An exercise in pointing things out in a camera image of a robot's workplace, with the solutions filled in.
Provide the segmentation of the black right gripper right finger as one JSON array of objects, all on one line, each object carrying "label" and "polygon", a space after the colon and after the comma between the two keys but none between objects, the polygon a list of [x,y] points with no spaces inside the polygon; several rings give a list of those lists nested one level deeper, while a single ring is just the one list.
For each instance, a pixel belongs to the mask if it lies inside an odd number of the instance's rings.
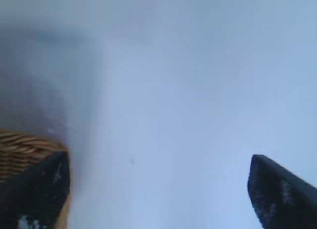
[{"label": "black right gripper right finger", "polygon": [[248,195],[264,229],[315,229],[317,189],[265,155],[253,155]]}]

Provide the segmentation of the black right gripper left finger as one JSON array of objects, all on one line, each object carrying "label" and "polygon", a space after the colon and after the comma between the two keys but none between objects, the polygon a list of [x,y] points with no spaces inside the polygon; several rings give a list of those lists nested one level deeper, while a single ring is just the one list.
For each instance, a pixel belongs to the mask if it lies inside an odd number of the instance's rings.
[{"label": "black right gripper left finger", "polygon": [[68,154],[55,152],[0,187],[0,227],[52,229],[69,193]]}]

